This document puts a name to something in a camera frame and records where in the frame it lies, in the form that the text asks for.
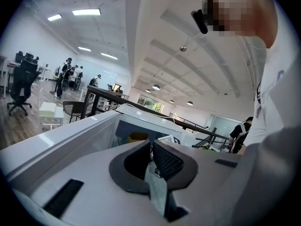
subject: wooden floor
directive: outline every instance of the wooden floor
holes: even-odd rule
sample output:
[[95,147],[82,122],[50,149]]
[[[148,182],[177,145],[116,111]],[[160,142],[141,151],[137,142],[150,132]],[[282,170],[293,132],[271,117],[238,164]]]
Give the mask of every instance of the wooden floor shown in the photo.
[[[46,81],[46,89],[44,93],[45,102],[53,102],[56,103],[57,106],[62,107],[63,101],[79,101],[81,93],[80,90],[72,91],[71,88],[68,88],[66,92],[63,92],[62,98],[59,99],[50,93],[50,91],[54,91],[54,89],[55,81]],[[6,98],[4,99],[3,93],[0,94],[0,150],[17,142],[36,136],[42,132],[50,130],[49,126],[43,126],[39,124],[38,99],[39,81],[36,81],[32,85],[32,94],[26,101],[28,103],[31,103],[32,108],[30,109],[28,105],[24,106],[28,112],[28,116],[25,116],[24,111],[18,107],[13,110],[11,116],[9,116],[7,103],[13,102],[13,99],[9,94],[7,94]],[[64,124],[68,124],[69,120],[70,116],[64,113]]]

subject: ceiling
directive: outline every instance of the ceiling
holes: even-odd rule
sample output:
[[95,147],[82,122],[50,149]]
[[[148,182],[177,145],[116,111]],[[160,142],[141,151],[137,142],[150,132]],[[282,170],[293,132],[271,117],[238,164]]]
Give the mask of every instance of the ceiling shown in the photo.
[[[132,43],[128,46],[132,85],[144,90],[158,84],[162,90],[153,96],[173,99],[176,105],[189,107],[188,100],[206,100],[211,103],[195,107],[211,110],[212,103],[223,103],[227,96],[227,101],[248,101],[252,111],[265,46],[258,38],[200,33],[190,13],[202,8],[202,1],[140,1],[136,37],[127,37]],[[126,0],[126,7],[133,7],[131,3]],[[181,52],[181,46],[187,51]]]
[[[74,53],[106,59],[100,54],[103,52],[116,56],[117,63],[128,68],[125,0],[25,0],[24,5]],[[75,16],[72,13],[90,8],[100,8],[101,15]],[[56,14],[62,19],[47,20]],[[92,52],[78,47],[89,48]]]

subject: window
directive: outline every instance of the window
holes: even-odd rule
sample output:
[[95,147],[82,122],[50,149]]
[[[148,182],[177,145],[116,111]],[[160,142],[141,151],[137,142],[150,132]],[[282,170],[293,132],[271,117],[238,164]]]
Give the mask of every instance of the window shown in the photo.
[[151,99],[149,97],[146,97],[144,95],[140,95],[137,104],[140,104],[150,110],[156,111],[161,113],[163,108],[164,108],[164,104],[161,102],[158,102],[154,99]]
[[113,90],[116,91],[119,88],[121,88],[121,85],[118,85],[118,84],[114,83]]

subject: black railing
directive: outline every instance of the black railing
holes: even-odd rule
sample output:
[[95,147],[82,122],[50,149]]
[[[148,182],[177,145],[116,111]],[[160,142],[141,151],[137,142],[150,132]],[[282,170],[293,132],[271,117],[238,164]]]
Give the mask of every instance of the black railing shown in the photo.
[[[123,98],[120,98],[119,96],[116,96],[116,95],[108,92],[107,90],[99,89],[99,88],[96,88],[96,87],[90,86],[90,85],[87,87],[87,89],[88,90],[87,90],[87,94],[86,94],[86,97],[85,97],[85,108],[82,111],[81,116],[80,116],[81,120],[86,117],[86,111],[87,111],[87,107],[89,105],[89,98],[90,98],[91,94],[95,95],[95,99],[94,99],[94,102],[93,102],[93,105],[92,105],[91,113],[87,115],[88,117],[95,115],[96,111],[103,112],[102,109],[100,109],[100,108],[97,107],[99,98],[101,98],[101,97],[104,98],[104,99],[107,99],[108,101],[111,101],[111,102],[113,102],[115,104],[118,104],[118,105],[130,104],[130,105],[133,105],[134,107],[136,107],[136,108],[138,108],[138,109],[140,109],[142,111],[146,111],[146,112],[152,113],[154,115],[159,115],[159,116],[166,117],[166,115],[163,115],[161,113],[158,113],[156,111],[153,111],[151,109],[143,107],[142,105],[139,105],[139,104],[136,104],[136,103],[131,102],[129,100],[125,100]],[[166,117],[166,119],[169,120],[169,121],[173,121],[173,119],[169,118],[169,117]],[[188,124],[186,122],[179,121],[179,120],[175,120],[175,124],[181,126],[183,129],[190,129],[192,131],[201,132],[201,133],[204,133],[206,135],[213,136],[214,138],[218,137],[218,138],[227,139],[226,137],[223,137],[223,136],[215,134],[215,133],[213,133],[211,131],[205,130],[204,127],[201,127],[201,126],[199,126],[197,124]]]
[[[187,124],[191,124],[191,125],[193,125],[193,126],[195,126],[195,127],[200,127],[200,128],[205,129],[205,127],[200,126],[200,125],[198,125],[198,124],[196,124],[196,123],[194,123],[194,122],[191,122],[191,121],[189,121],[189,120],[187,120],[187,119],[184,119],[183,117],[180,117],[180,116],[178,116],[178,115],[169,113],[169,117],[172,117],[172,118],[174,118],[175,120],[178,120],[178,121],[183,121],[183,122],[185,122],[185,123],[187,123]],[[192,134],[193,134],[193,133],[197,133],[197,131],[195,131],[195,130],[191,130],[191,129],[188,129],[188,128],[187,128],[187,130],[190,131]]]

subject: fluorescent light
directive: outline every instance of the fluorescent light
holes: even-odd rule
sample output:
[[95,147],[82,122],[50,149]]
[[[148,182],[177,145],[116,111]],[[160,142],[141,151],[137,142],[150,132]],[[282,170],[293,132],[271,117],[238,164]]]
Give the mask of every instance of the fluorescent light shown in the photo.
[[53,20],[56,20],[56,19],[59,19],[59,18],[62,18],[62,16],[61,15],[54,15],[54,16],[52,16],[52,17],[49,17],[49,18],[47,18],[49,21],[53,21]]
[[161,89],[159,85],[153,85],[152,87],[153,87],[154,89],[156,89],[156,90],[160,90],[160,89]]
[[77,15],[100,15],[100,10],[99,9],[85,9],[85,10],[72,11],[72,13],[75,16],[77,16]]
[[90,49],[88,49],[88,48],[82,48],[82,47],[79,47],[79,49],[81,49],[81,50],[85,50],[85,51],[90,51],[90,52],[91,52],[91,50],[90,50]]
[[112,55],[107,55],[107,54],[104,54],[104,53],[101,53],[103,56],[107,56],[107,57],[110,57],[110,58],[113,58],[113,59],[117,59],[118,60],[118,58],[116,58],[116,57],[114,57],[114,56],[112,56]]

